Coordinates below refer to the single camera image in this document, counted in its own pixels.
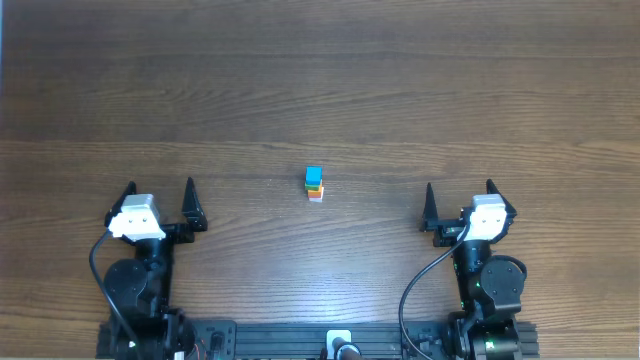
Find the blue block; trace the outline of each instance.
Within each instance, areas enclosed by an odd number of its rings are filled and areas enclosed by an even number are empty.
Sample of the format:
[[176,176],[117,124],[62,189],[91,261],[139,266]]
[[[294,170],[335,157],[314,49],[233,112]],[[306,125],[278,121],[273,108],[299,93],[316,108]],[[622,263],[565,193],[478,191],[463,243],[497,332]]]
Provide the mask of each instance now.
[[307,166],[307,179],[309,185],[320,185],[322,181],[322,168],[319,166]]

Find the brown wood surface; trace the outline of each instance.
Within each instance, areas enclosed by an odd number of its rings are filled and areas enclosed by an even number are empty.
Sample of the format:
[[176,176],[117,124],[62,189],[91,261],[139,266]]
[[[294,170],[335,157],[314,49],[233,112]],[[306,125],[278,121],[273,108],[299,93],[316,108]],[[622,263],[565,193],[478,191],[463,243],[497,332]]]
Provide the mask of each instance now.
[[[88,266],[127,181],[210,230],[177,247],[173,304],[239,322],[396,321],[492,177],[496,249],[530,276],[545,356],[638,356],[640,3],[629,0],[5,0],[0,356],[91,357]],[[324,166],[322,204],[305,166]],[[109,242],[104,271],[132,249]],[[451,265],[407,305],[458,307]]]

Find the wood grain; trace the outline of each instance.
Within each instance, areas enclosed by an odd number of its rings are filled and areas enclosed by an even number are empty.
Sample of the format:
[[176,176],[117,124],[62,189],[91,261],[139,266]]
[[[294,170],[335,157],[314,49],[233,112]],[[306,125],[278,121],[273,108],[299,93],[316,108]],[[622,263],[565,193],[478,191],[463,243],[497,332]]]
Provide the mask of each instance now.
[[[240,322],[396,321],[493,178],[496,250],[530,277],[546,357],[637,357],[640,4],[622,0],[10,0],[0,108],[0,356],[92,357],[108,308],[88,252],[127,181],[210,230],[173,304]],[[311,204],[304,167],[324,167]],[[131,256],[108,242],[99,268]],[[406,314],[457,310],[450,265]]]

